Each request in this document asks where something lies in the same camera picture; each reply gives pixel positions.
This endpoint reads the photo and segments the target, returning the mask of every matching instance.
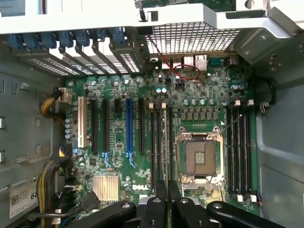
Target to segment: screw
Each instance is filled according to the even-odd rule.
[[[216,209],[222,208],[222,205],[220,205],[219,203],[214,203],[213,207]]]
[[[267,36],[260,36],[260,40],[263,42],[265,40],[267,40]]]
[[[156,198],[156,199],[153,200],[153,202],[154,202],[154,203],[160,203],[161,200],[160,200],[159,198]]]
[[[181,199],[181,202],[182,202],[182,203],[188,203],[189,200],[187,200],[186,198],[183,198],[183,199]]]
[[[130,207],[130,204],[128,204],[128,203],[122,205],[122,208],[124,208],[124,209],[129,208],[129,207]]]

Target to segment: pcie slot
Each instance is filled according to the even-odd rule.
[[[154,105],[149,104],[150,109],[150,125],[151,125],[151,189],[155,186],[155,117],[154,117]]]
[[[138,122],[139,122],[139,151],[144,154],[145,151],[145,111],[144,99],[138,99]]]
[[[130,165],[135,168],[133,162],[133,102],[132,99],[126,99],[126,125],[127,125],[127,156]]]
[[[103,100],[103,114],[104,114],[104,152],[110,151],[110,102]]]
[[[252,159],[251,159],[251,132],[250,132],[250,112],[245,110],[246,128],[246,161],[247,161],[247,191],[252,191]]]
[[[230,109],[226,109],[226,121],[227,121],[227,126],[231,124],[231,112]],[[232,129],[229,127],[227,129],[227,184],[228,184],[228,191],[229,193],[232,192],[234,188],[234,183],[233,183],[233,161],[232,161]]]
[[[240,109],[239,114],[242,115],[241,118],[238,120],[239,124],[239,152],[240,152],[240,175],[241,175],[241,192],[245,194],[246,191],[246,145],[245,145],[245,137],[246,137],[246,129],[244,124],[244,109]]]
[[[237,109],[233,109],[232,110],[232,119],[236,120],[238,118],[238,110]],[[240,190],[240,180],[239,180],[239,128],[238,128],[238,121],[234,122],[232,125],[232,129],[233,129],[233,160],[234,160],[234,192],[235,193],[239,193]]]
[[[98,115],[98,101],[91,102],[91,129],[92,129],[92,152],[98,154],[99,150],[99,115]]]
[[[169,164],[170,180],[174,180],[174,161],[173,161],[173,110],[169,107]]]
[[[162,115],[161,109],[156,109],[156,160],[157,160],[157,180],[162,180]]]
[[[86,97],[78,97],[78,147],[87,146],[87,104]]]

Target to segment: black pcie slot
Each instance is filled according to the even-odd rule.
[[[230,109],[226,109],[226,121],[227,121],[227,126],[231,124],[231,113]],[[233,162],[232,162],[232,129],[229,127],[227,129],[227,185],[228,185],[228,191],[231,193],[231,191],[234,188],[233,184]]]
[[[247,191],[252,190],[252,160],[251,160],[251,132],[250,132],[250,112],[245,110],[246,128],[246,161],[247,161]]]
[[[170,180],[174,180],[174,161],[173,161],[173,110],[169,108],[169,164]]]
[[[232,110],[232,119],[236,120],[238,118],[238,110]],[[233,129],[233,160],[234,160],[234,192],[239,193],[239,154],[238,154],[238,141],[239,141],[239,129],[238,129],[238,121],[236,121],[232,125]]]
[[[139,122],[139,150],[141,154],[144,154],[144,136],[145,136],[145,111],[144,111],[144,99],[138,99],[138,122]]]
[[[156,159],[157,159],[157,180],[162,180],[162,115],[161,109],[156,109]]]
[[[98,140],[99,140],[99,113],[98,113],[98,101],[93,100],[91,102],[91,129],[92,129],[92,152],[98,154]]]
[[[150,112],[151,123],[151,189],[155,186],[155,118],[154,111]]]
[[[239,114],[242,115],[242,117],[238,120],[239,124],[239,152],[240,152],[240,170],[241,170],[241,192],[245,193],[246,191],[246,184],[247,184],[247,177],[246,177],[246,145],[245,145],[245,139],[246,139],[246,129],[245,129],[245,123],[244,123],[244,109],[240,109]]]
[[[103,114],[104,114],[104,152],[110,151],[110,102],[103,100]]]

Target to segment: black cable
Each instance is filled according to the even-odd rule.
[[[271,99],[268,102],[268,104],[274,105],[276,103],[276,88],[275,88],[274,84],[272,83],[272,81],[266,77],[256,77],[256,80],[262,80],[268,85],[270,92],[271,92]]]
[[[75,214],[80,213],[81,211],[83,211],[84,208],[82,206],[78,206],[74,209],[71,209],[69,212],[67,213],[32,213],[29,214],[29,218],[30,219],[37,219],[37,218],[65,218],[65,217],[69,217]]]

